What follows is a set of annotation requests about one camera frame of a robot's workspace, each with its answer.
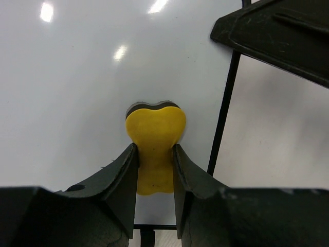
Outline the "yellow bone-shaped eraser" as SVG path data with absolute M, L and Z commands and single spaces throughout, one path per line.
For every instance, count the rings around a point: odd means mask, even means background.
M 186 121 L 184 111 L 171 101 L 137 102 L 128 108 L 125 128 L 139 157 L 138 195 L 173 192 L 172 148 Z

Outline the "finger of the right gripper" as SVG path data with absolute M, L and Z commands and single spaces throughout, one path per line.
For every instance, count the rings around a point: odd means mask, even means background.
M 328 1 L 258 1 L 219 18 L 210 38 L 328 87 Z

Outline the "small black-framed whiteboard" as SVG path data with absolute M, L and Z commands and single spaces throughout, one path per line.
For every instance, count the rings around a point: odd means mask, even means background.
M 125 116 L 137 102 L 184 111 L 175 145 L 207 173 L 233 60 L 210 34 L 242 5 L 1 1 L 1 188 L 66 191 L 92 176 L 134 144 Z M 134 228 L 153 246 L 155 228 L 177 233 L 174 181 L 141 196 L 138 169 L 136 146 Z

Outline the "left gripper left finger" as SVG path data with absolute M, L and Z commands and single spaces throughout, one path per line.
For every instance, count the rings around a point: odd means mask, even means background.
M 66 191 L 1 188 L 1 246 L 128 246 L 136 202 L 136 146 Z

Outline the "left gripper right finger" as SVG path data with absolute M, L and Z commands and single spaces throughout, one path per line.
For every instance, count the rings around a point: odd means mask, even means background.
M 229 188 L 172 149 L 183 246 L 328 246 L 328 191 Z

